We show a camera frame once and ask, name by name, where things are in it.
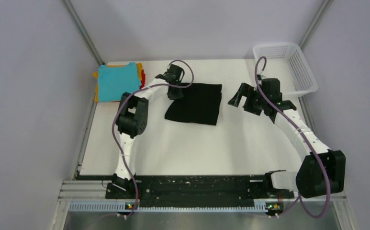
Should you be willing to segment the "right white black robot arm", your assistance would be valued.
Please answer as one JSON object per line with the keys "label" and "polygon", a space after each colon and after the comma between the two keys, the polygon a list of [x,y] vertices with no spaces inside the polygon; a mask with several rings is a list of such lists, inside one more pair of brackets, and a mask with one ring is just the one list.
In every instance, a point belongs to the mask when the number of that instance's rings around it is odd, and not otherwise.
{"label": "right white black robot arm", "polygon": [[344,190],[344,153],[332,150],[318,139],[294,103],[283,99],[278,79],[259,80],[257,87],[241,83],[228,104],[238,107],[242,97],[246,98],[244,111],[267,116],[288,138],[302,162],[296,172],[277,170],[266,173],[262,185],[266,196],[276,197],[282,190],[291,190],[304,198],[312,198]]}

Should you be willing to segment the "black t-shirt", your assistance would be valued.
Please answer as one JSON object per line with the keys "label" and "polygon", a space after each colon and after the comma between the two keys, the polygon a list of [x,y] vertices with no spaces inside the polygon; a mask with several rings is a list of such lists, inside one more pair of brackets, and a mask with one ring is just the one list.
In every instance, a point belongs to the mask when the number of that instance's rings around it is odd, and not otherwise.
{"label": "black t-shirt", "polygon": [[164,118],[180,123],[217,125],[222,88],[221,84],[193,83],[182,90],[183,98],[172,102]]}

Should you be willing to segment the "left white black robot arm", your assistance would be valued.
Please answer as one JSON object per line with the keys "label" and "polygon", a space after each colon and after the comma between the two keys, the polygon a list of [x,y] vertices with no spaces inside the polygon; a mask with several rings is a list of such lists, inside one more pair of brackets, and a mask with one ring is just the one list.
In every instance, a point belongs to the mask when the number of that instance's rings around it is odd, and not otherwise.
{"label": "left white black robot arm", "polygon": [[183,68],[170,64],[166,72],[157,75],[142,89],[122,95],[112,132],[120,151],[112,184],[124,198],[130,198],[135,193],[135,155],[132,151],[138,142],[137,136],[146,129],[149,104],[163,95],[170,100],[182,98],[181,80],[184,74]]}

